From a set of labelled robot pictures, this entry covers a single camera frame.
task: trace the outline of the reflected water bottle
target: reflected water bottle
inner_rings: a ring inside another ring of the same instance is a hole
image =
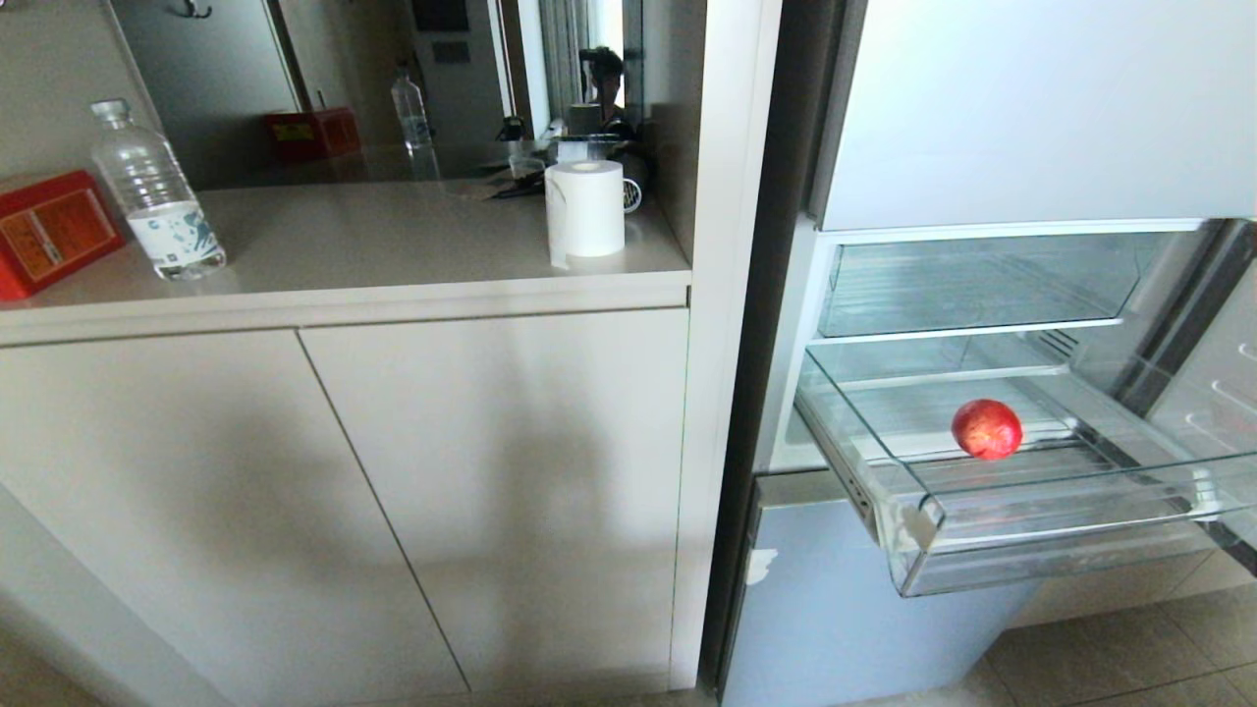
[[[92,112],[104,128],[92,147],[92,161],[157,274],[189,281],[221,268],[226,254],[170,142],[132,122],[131,107],[122,98],[97,101]]]
[[[406,150],[415,151],[431,145],[432,133],[427,127],[427,113],[424,112],[424,94],[410,81],[405,64],[397,65],[397,81],[393,82],[392,94]]]

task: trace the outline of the bottle label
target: bottle label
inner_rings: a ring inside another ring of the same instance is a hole
[[[219,242],[196,201],[176,201],[127,216],[131,230],[153,265],[173,268],[220,252]]]

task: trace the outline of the tiled floor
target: tiled floor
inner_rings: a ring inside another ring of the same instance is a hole
[[[954,686],[850,707],[1084,704],[1257,707],[1257,585],[1012,629]],[[714,706],[699,692],[563,704]]]

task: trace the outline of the bottle cap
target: bottle cap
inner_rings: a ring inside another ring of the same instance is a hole
[[[98,118],[124,120],[131,114],[131,106],[124,98],[109,98],[92,103],[92,113]]]

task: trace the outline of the beige countertop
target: beige countertop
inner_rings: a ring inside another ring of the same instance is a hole
[[[541,196],[476,201],[458,194],[466,184],[204,192],[224,270],[166,282],[132,240],[29,299],[0,303],[0,345],[684,306],[690,265],[651,201],[626,216],[625,250],[571,258],[564,270],[549,263]]]

